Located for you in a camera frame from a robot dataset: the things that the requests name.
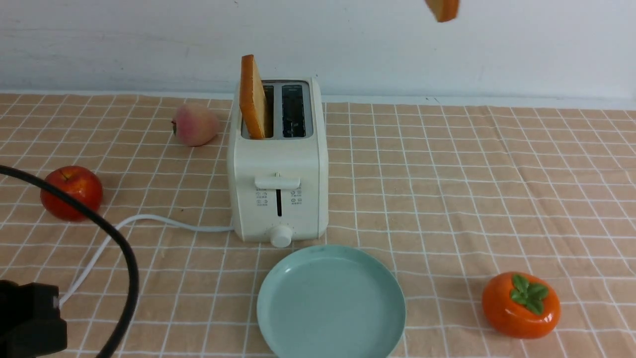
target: grid pattern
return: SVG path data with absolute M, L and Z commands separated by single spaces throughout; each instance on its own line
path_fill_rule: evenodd
M 171 135 L 184 101 L 145 96 L 0 94 L 0 161 L 44 177 L 69 164 L 105 186 L 112 223 L 138 213 L 230 224 L 227 136 L 187 148 Z M 636 111 L 327 103 L 330 223 L 288 249 L 232 233 L 157 222 L 122 229 L 139 260 L 141 298 L 118 357 L 268 357 L 256 294 L 293 250 L 350 245 L 380 259 L 408 300 L 394 357 L 628 357 L 636 352 Z M 101 243 L 89 223 L 61 224 L 39 192 L 0 179 L 0 278 L 63 292 Z M 521 270 L 562 300 L 557 330 L 535 341 L 496 334 L 485 282 Z M 92 357 L 127 288 L 111 244 L 63 309 L 69 349 Z

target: toaster lever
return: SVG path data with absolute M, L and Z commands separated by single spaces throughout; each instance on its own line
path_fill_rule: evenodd
M 284 178 L 283 176 L 257 176 L 254 178 L 257 188 L 263 190 L 294 190 L 300 187 L 300 178 Z

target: green leaf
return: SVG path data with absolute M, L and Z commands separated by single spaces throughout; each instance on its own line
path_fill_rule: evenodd
M 543 314 L 543 301 L 531 299 L 528 300 L 525 307 L 528 309 L 528 311 L 534 313 L 537 316 Z
M 531 283 L 528 287 L 528 297 L 538 301 L 542 301 L 548 297 L 549 293 L 548 288 L 540 283 Z
M 525 299 L 525 297 L 522 295 L 521 292 L 517 291 L 517 290 L 512 290 L 510 292 L 510 299 L 512 299 L 514 302 L 525 306 L 527 300 Z
M 519 292 L 524 293 L 527 292 L 530 282 L 522 275 L 515 275 L 513 276 L 513 285 Z

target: black cable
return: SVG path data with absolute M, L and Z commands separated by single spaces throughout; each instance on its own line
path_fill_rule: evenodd
M 130 322 L 132 321 L 132 316 L 135 313 L 137 300 L 139 298 L 139 268 L 137 267 L 137 259 L 135 258 L 135 254 L 128 244 L 128 241 L 126 240 L 126 238 L 123 237 L 119 230 L 115 229 L 99 214 L 95 213 L 93 210 L 87 208 L 77 199 L 71 197 L 70 195 L 47 183 L 46 181 L 32 174 L 26 173 L 25 171 L 21 171 L 19 169 L 11 168 L 8 166 L 3 166 L 1 164 L 0 174 L 20 179 L 58 197 L 60 200 L 67 203 L 68 205 L 71 205 L 75 210 L 84 214 L 84 216 L 97 224 L 121 248 L 124 259 L 126 260 L 126 265 L 128 267 L 128 297 L 126 298 L 126 303 L 124 304 L 119 322 L 117 322 L 117 324 L 115 325 L 115 329 L 113 330 L 110 338 L 108 338 L 108 340 L 106 341 L 104 348 L 102 348 L 102 350 L 97 354 L 97 358 L 110 358 L 115 353 L 115 350 L 117 350 L 117 347 L 121 343 L 124 335 L 126 334 L 126 331 L 128 330 Z

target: orange persimmon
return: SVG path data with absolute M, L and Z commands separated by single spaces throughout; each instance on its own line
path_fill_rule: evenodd
M 561 303 L 552 287 L 521 272 L 493 277 L 483 290 L 481 307 L 494 329 L 520 339 L 546 336 L 561 318 Z

